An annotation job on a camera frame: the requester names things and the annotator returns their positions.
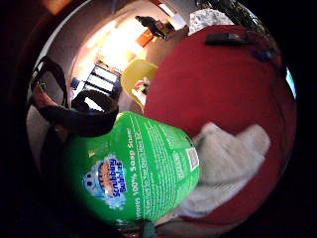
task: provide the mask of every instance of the black strap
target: black strap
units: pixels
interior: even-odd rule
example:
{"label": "black strap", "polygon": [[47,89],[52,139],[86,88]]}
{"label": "black strap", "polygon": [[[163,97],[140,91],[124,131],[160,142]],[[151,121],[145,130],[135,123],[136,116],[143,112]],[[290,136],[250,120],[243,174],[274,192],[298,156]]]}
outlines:
{"label": "black strap", "polygon": [[[32,90],[40,82],[42,75],[46,71],[50,71],[63,91],[61,106],[46,106],[39,109],[44,118],[53,124],[63,126],[69,132],[85,137],[101,136],[112,129],[119,112],[119,106],[115,100],[96,90],[83,90],[71,101],[73,109],[69,109],[67,89],[61,67],[49,57],[43,57],[35,71],[37,75],[31,84]],[[90,110],[85,103],[86,97],[93,100],[103,111]]]}
{"label": "black strap", "polygon": [[53,77],[55,78],[58,86],[62,90],[63,99],[61,105],[68,107],[67,102],[67,88],[65,83],[65,77],[62,71],[62,68],[54,61],[52,61],[48,56],[44,56],[39,61],[38,65],[36,66],[34,73],[36,72],[37,75],[32,81],[31,90],[33,91],[35,86],[40,83],[40,80],[45,72],[51,72]]}

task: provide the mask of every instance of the person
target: person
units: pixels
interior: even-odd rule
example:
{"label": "person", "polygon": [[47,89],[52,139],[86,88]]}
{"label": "person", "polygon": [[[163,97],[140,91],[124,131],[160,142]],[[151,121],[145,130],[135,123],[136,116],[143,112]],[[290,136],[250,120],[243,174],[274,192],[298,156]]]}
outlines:
{"label": "person", "polygon": [[160,37],[164,40],[167,39],[167,35],[161,31],[158,26],[157,26],[157,20],[154,19],[153,17],[147,16],[147,17],[141,17],[141,16],[136,16],[136,19],[144,26],[149,28],[151,33],[156,36]]}

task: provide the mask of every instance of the white cloth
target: white cloth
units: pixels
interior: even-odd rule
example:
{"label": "white cloth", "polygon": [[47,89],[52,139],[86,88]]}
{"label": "white cloth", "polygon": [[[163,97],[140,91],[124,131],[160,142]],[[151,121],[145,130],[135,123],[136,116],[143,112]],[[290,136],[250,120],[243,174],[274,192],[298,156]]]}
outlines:
{"label": "white cloth", "polygon": [[198,218],[234,197],[247,184],[263,164],[270,140],[259,125],[233,136],[208,123],[193,141],[200,161],[199,184],[174,213]]}
{"label": "white cloth", "polygon": [[190,14],[188,36],[212,25],[234,25],[226,14],[211,8],[198,10]]}

